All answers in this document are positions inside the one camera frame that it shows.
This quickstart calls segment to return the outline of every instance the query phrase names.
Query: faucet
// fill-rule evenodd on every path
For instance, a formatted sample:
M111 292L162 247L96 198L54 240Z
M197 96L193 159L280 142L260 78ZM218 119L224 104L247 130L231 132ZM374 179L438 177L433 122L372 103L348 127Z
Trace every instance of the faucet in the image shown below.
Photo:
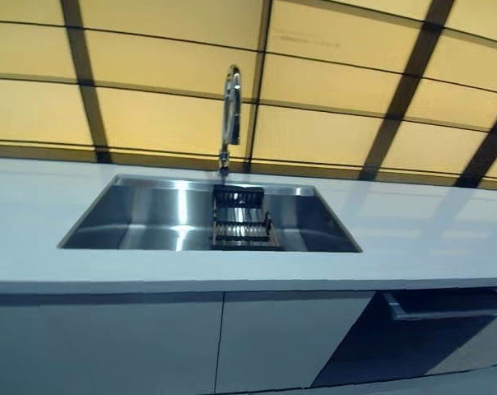
M233 64L226 75L223 94L223 125L221 127L221 150L219 151L219 173L225 182L229 175L229 144L239 144L239 121L241 119L241 72Z

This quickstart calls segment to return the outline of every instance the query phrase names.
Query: sink drying rack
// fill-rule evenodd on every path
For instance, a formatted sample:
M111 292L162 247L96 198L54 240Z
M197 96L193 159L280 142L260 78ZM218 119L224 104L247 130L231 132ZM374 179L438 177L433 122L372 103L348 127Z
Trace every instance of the sink drying rack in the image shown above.
M283 251L260 187L214 185L212 249Z

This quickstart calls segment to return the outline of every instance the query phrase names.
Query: sink basin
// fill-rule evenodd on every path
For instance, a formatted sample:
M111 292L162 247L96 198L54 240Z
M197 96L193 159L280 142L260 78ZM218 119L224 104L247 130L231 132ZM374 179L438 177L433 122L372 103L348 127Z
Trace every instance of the sink basin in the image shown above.
M359 253L361 249L316 188L262 187L285 251ZM211 250L214 183L118 175L59 244L63 249Z

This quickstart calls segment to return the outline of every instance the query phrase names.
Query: drawer handle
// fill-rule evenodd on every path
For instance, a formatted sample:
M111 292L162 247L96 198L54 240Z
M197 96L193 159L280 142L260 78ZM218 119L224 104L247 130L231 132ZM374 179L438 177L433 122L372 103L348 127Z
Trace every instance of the drawer handle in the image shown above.
M392 318L395 321L419 321L423 319L440 318L466 318L497 315L497 309L474 309L474 310L451 310L451 311L425 311L421 313L407 313L398 303L397 298L391 292L383 292L384 299L391 309Z

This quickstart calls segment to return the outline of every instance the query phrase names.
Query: white countertop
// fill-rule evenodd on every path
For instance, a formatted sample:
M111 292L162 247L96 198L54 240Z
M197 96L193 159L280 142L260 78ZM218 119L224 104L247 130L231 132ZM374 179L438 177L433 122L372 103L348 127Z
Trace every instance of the white countertop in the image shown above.
M0 292L497 286L497 191L231 174L314 185L363 253L59 249L116 174L212 172L0 159Z

